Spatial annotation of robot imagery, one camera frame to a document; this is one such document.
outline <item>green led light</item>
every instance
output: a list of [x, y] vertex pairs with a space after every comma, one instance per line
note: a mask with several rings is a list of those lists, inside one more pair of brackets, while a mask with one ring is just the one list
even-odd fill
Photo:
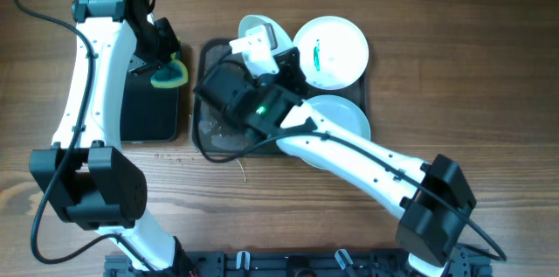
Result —
[[260, 106], [259, 108], [256, 109], [256, 114], [261, 115], [266, 111], [266, 107], [264, 106]]

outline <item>green sponge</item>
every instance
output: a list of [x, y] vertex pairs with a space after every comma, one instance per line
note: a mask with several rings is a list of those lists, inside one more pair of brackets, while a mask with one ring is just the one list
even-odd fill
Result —
[[162, 69], [151, 76], [151, 85], [155, 88], [176, 88], [189, 81], [186, 66], [178, 59], [171, 60]]

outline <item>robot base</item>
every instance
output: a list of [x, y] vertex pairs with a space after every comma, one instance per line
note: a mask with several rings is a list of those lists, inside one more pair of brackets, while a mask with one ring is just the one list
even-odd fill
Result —
[[[411, 277], [421, 276], [406, 266], [408, 253], [381, 249], [370, 253], [186, 253], [199, 277]], [[127, 256], [107, 256], [104, 277], [151, 276], [136, 271]], [[490, 259], [457, 246], [445, 277], [492, 277]]]

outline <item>white plate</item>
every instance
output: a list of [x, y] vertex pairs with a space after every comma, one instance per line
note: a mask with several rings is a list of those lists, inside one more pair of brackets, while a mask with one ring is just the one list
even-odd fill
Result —
[[353, 84], [369, 62], [367, 39], [356, 25], [335, 16], [319, 17], [297, 32], [300, 69], [307, 83], [325, 90]]
[[245, 33], [247, 30], [257, 27], [261, 24], [271, 24], [273, 28], [273, 34], [278, 42], [278, 47], [272, 50], [272, 55], [280, 54], [291, 48], [293, 48], [293, 41], [287, 35], [287, 32], [280, 27], [278, 23], [273, 21], [273, 19], [266, 17], [264, 15], [246, 15], [238, 25], [238, 37], [246, 37]]
[[[334, 124], [366, 140], [370, 140], [369, 120], [355, 103], [332, 94], [316, 96], [307, 100], [307, 102]], [[305, 162], [315, 168], [322, 169], [320, 166], [309, 161], [305, 160]]]

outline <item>wooden table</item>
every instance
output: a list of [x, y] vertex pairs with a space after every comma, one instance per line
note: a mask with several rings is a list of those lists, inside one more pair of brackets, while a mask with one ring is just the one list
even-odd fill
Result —
[[[71, 21], [72, 0], [22, 0]], [[236, 35], [246, 14], [266, 14], [293, 37], [307, 21], [345, 17], [372, 49], [373, 140], [432, 160], [459, 161], [478, 199], [473, 219], [509, 256], [496, 276], [559, 271], [559, 0], [157, 0], [197, 55], [210, 38]], [[63, 113], [75, 37], [0, 0], [0, 275], [99, 276], [104, 242], [58, 266], [29, 248], [42, 192], [28, 171], [32, 149], [49, 147]], [[295, 158], [216, 165], [195, 151], [187, 130], [191, 98], [172, 143], [126, 146], [146, 174], [149, 209], [187, 250], [396, 246], [397, 221], [326, 171]], [[49, 257], [92, 239], [47, 210], [40, 233]], [[466, 242], [481, 240], [465, 230]]]

